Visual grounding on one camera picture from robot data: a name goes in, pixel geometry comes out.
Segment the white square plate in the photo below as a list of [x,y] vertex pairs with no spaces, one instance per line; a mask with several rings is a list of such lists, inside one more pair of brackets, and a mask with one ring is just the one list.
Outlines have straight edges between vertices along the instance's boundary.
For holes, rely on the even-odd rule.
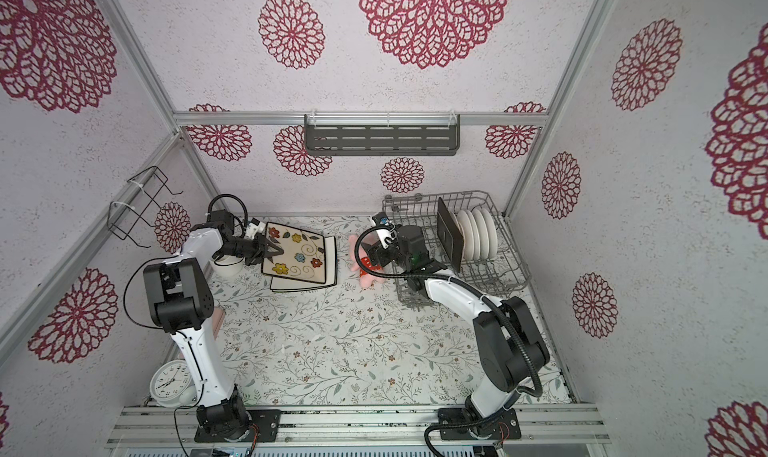
[[[327,236],[324,238],[325,241],[325,250],[326,250],[326,281],[324,284],[330,284],[335,283],[337,284],[338,280],[338,256],[337,256],[337,245],[336,245],[336,238],[334,236]],[[277,279],[278,281],[287,281],[290,279],[280,278],[280,277],[273,277],[273,279]]]
[[329,287],[334,287],[335,283],[330,284],[315,284],[315,283],[308,283],[308,282],[299,282],[299,281],[278,281],[277,279],[273,279],[270,283],[270,290],[273,293],[276,294],[282,294],[282,293],[297,293],[297,292],[309,292],[309,291],[315,291],[320,289],[325,289]]

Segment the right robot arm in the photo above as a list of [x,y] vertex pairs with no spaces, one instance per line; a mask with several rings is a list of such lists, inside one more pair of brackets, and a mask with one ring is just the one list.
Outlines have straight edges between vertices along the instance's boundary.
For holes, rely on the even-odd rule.
[[550,362],[550,353],[521,298],[501,299],[458,277],[430,255],[418,226],[371,227],[357,238],[351,255],[361,270],[404,280],[468,322],[484,373],[468,398],[470,412],[488,418],[511,407],[521,395],[543,395],[540,371]]

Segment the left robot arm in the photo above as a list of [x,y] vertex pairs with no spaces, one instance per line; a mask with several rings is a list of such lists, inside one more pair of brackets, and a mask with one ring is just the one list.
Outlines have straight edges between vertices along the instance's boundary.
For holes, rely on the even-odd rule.
[[245,265],[263,262],[277,246],[267,239],[266,224],[253,219],[237,237],[235,216],[211,211],[208,221],[193,227],[176,253],[144,268],[149,315],[181,351],[195,388],[191,404],[199,427],[211,435],[233,439],[250,425],[250,415],[215,346],[211,318],[214,298],[204,266],[221,257]]

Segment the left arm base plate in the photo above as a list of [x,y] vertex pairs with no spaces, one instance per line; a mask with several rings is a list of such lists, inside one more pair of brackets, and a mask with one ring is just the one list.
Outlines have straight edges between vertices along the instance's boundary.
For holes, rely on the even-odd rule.
[[280,425],[280,410],[227,410],[222,406],[197,411],[195,443],[274,442]]

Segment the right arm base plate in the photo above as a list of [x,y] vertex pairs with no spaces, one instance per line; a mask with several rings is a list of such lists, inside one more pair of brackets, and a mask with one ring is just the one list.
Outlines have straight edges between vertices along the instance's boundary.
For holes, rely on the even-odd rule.
[[444,407],[438,410],[437,417],[440,438],[444,441],[506,441],[522,436],[513,408],[501,408],[488,417],[480,417],[466,408]]

